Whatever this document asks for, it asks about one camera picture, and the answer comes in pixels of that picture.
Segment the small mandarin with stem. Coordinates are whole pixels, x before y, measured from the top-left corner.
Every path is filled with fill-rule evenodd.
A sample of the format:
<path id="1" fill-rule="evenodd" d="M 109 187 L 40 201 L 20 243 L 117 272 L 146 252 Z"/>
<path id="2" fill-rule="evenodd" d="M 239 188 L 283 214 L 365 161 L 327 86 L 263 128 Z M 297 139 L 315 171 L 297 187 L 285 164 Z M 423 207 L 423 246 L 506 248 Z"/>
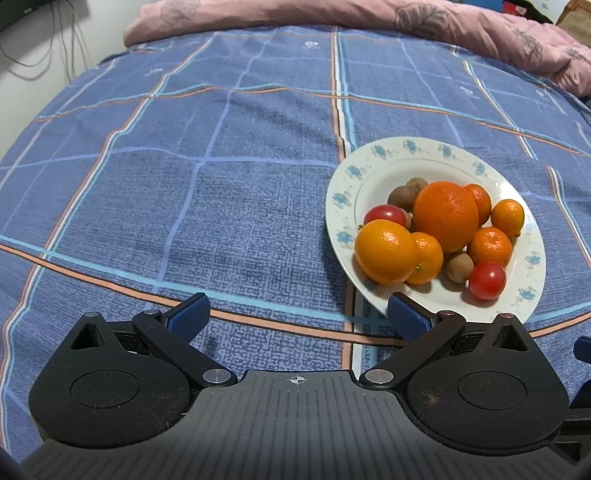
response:
<path id="1" fill-rule="evenodd" d="M 439 241 L 424 232 L 414 232 L 419 251 L 418 264 L 407 280 L 411 285 L 424 285 L 436 278 L 444 263 L 444 252 Z"/>

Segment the blue plaid bed sheet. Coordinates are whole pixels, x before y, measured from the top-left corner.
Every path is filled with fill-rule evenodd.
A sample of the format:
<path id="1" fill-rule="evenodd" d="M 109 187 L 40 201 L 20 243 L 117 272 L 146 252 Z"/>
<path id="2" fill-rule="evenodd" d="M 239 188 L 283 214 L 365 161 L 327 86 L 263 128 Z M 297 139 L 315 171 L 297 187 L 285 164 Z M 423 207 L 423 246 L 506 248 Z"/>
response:
<path id="1" fill-rule="evenodd" d="M 325 191 L 377 139 L 461 147 L 544 238 L 528 321 L 575 395 L 590 368 L 590 120 L 541 80 L 396 33 L 297 28 L 156 41 L 60 92 L 1 162 L 1 444 L 40 442 L 28 392 L 85 312 L 126 321 L 197 291 L 197 349 L 235 372 L 360 372 L 390 354 L 325 231 Z"/>

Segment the middle brown longan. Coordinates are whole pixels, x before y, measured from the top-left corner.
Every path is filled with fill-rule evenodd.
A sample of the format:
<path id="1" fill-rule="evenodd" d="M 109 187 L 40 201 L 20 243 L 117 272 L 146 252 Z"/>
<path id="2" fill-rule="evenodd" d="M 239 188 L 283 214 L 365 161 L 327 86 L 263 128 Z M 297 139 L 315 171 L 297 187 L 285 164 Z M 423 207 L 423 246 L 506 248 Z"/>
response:
<path id="1" fill-rule="evenodd" d="M 388 196 L 387 203 L 406 212 L 412 212 L 416 198 L 416 189 L 411 186 L 403 185 L 394 188 Z"/>

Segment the back red cherry tomato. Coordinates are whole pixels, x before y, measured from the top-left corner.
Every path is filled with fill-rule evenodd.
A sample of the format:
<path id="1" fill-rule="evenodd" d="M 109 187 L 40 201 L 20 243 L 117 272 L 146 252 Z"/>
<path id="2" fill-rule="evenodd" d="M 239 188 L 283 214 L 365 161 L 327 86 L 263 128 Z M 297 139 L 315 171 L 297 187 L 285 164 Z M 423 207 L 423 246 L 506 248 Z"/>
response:
<path id="1" fill-rule="evenodd" d="M 363 218 L 363 225 L 377 220 L 387 220 L 407 227 L 406 212 L 397 206 L 382 204 L 373 207 Z"/>

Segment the pink floral quilt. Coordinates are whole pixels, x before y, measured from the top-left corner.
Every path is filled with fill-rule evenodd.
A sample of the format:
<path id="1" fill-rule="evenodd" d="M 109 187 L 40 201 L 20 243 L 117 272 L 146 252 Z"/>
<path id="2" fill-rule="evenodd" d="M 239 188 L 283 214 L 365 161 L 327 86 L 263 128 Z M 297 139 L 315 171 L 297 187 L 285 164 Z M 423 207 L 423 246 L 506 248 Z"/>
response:
<path id="1" fill-rule="evenodd" d="M 451 1 L 158 1 L 140 8 L 123 42 L 270 25 L 394 30 L 499 60 L 580 98 L 590 94 L 589 47 L 551 24 Z"/>

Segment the white floral ceramic plate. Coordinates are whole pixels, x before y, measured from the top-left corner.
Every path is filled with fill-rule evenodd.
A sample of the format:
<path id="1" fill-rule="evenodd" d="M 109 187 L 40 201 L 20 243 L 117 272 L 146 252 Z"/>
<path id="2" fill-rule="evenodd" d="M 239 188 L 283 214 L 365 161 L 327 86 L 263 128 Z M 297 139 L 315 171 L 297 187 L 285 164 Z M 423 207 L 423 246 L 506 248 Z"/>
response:
<path id="1" fill-rule="evenodd" d="M 401 292 L 424 308 L 526 322 L 543 292 L 536 220 L 493 167 L 418 137 L 369 143 L 332 174 L 325 221 L 335 256 L 377 311 Z"/>

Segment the back mandarin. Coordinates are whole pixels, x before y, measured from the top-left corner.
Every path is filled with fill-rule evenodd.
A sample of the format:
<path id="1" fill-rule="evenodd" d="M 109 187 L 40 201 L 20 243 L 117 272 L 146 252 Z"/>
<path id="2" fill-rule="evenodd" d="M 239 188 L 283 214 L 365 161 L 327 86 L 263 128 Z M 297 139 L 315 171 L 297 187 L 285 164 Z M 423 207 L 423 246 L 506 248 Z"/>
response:
<path id="1" fill-rule="evenodd" d="M 472 195 L 475 201 L 479 214 L 479 225 L 484 225 L 492 212 L 492 201 L 488 192 L 478 184 L 465 185 L 464 189 Z"/>

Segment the red cherry tomato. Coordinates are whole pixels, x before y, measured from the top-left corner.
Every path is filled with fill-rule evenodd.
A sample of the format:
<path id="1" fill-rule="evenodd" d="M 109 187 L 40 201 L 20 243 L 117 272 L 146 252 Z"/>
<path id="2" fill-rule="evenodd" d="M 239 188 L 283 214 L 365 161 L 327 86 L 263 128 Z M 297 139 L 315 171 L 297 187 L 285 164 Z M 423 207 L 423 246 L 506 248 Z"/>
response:
<path id="1" fill-rule="evenodd" d="M 382 204 L 373 207 L 363 218 L 363 225 L 377 220 L 387 220 L 407 227 L 406 212 L 397 206 Z"/>
<path id="2" fill-rule="evenodd" d="M 468 288 L 479 300 L 496 300 L 506 286 L 504 268 L 493 262 L 483 262 L 475 266 L 468 279 Z"/>

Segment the right yellow-orange mandarin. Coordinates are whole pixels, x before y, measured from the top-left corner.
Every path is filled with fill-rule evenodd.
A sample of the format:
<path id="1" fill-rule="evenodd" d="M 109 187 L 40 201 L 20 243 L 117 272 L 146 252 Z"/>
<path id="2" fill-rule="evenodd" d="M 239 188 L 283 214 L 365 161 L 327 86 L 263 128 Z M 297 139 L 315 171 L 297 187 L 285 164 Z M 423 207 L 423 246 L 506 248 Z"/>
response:
<path id="1" fill-rule="evenodd" d="M 513 199 L 501 200 L 491 213 L 492 225 L 502 230 L 508 237 L 517 238 L 525 224 L 523 206 Z"/>

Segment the back brown longan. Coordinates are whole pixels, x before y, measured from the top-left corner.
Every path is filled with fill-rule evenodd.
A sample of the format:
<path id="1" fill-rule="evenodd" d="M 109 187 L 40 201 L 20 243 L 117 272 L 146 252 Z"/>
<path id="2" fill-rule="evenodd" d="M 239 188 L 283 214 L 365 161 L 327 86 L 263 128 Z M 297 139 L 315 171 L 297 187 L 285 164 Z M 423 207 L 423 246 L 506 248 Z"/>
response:
<path id="1" fill-rule="evenodd" d="M 428 185 L 428 182 L 424 178 L 413 177 L 408 180 L 406 185 L 412 188 L 416 194 L 419 194 Z"/>

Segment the front right mandarin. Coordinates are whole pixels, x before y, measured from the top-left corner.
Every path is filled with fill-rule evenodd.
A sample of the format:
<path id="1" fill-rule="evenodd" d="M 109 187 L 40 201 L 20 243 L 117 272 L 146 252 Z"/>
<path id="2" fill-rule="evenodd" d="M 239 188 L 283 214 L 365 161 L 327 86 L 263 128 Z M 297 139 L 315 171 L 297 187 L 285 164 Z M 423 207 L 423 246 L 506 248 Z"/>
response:
<path id="1" fill-rule="evenodd" d="M 509 237 L 496 227 L 479 229 L 468 245 L 468 255 L 475 265 L 492 262 L 507 267 L 513 253 Z"/>

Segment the left front mandarin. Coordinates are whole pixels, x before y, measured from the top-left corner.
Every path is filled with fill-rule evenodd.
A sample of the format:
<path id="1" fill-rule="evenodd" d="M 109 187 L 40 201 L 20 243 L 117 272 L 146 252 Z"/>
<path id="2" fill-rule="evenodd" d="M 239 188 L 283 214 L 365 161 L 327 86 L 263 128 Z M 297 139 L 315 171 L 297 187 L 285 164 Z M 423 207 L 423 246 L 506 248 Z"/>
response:
<path id="1" fill-rule="evenodd" d="M 356 235 L 355 256 L 363 273 L 388 286 L 406 282 L 419 263 L 413 235 L 388 220 L 375 220 L 362 227 Z"/>

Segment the brown pillow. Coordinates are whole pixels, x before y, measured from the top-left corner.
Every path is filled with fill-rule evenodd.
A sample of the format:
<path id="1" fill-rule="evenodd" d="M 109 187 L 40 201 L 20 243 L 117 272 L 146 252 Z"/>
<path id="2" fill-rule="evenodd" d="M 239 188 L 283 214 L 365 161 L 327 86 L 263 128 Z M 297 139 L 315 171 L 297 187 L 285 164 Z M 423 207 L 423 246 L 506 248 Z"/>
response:
<path id="1" fill-rule="evenodd" d="M 591 2 L 590 0 L 569 1 L 556 25 L 580 43 L 591 46 Z"/>

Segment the front brown longan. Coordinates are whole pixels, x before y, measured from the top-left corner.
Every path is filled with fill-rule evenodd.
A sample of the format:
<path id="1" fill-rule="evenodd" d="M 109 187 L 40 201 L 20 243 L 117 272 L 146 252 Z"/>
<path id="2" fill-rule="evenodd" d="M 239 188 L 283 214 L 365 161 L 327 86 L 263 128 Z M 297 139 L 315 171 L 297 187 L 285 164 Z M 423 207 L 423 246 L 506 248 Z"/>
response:
<path id="1" fill-rule="evenodd" d="M 446 264 L 446 275 L 457 284 L 465 284 L 473 269 L 472 258 L 465 252 L 458 252 L 449 257 Z"/>

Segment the front red cherry tomato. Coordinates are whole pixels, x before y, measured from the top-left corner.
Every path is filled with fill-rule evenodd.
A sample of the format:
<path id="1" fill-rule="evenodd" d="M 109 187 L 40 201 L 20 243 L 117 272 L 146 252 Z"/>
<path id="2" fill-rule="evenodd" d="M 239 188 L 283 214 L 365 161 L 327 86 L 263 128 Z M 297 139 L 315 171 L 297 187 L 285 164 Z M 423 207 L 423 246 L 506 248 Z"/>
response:
<path id="1" fill-rule="evenodd" d="M 493 262 L 483 262 L 475 266 L 468 279 L 468 288 L 479 300 L 496 300 L 506 286 L 504 268 Z"/>

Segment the large orange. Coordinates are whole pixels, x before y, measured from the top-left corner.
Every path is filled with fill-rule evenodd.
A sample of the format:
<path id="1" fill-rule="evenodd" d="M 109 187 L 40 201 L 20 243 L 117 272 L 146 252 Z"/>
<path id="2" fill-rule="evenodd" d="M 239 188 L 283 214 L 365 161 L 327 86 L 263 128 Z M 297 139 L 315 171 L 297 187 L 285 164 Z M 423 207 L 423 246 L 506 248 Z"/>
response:
<path id="1" fill-rule="evenodd" d="M 428 184 L 413 207 L 414 228 L 435 237 L 445 253 L 462 250 L 479 227 L 478 209 L 464 187 L 437 181 Z"/>

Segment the brown longan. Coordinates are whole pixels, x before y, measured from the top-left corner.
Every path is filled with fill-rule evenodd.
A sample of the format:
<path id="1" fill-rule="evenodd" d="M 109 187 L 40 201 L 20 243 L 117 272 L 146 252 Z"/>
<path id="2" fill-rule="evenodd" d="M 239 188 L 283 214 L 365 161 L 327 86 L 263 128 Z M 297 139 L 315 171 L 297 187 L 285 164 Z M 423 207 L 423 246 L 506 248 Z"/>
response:
<path id="1" fill-rule="evenodd" d="M 473 269 L 472 258 L 465 252 L 458 252 L 449 257 L 446 264 L 446 275 L 457 284 L 465 284 Z"/>
<path id="2" fill-rule="evenodd" d="M 419 194 L 428 185 L 428 182 L 424 178 L 413 177 L 408 180 L 406 185 L 412 188 L 416 194 Z"/>
<path id="3" fill-rule="evenodd" d="M 416 198 L 416 189 L 411 186 L 403 185 L 394 188 L 388 196 L 387 203 L 406 212 L 412 212 Z"/>

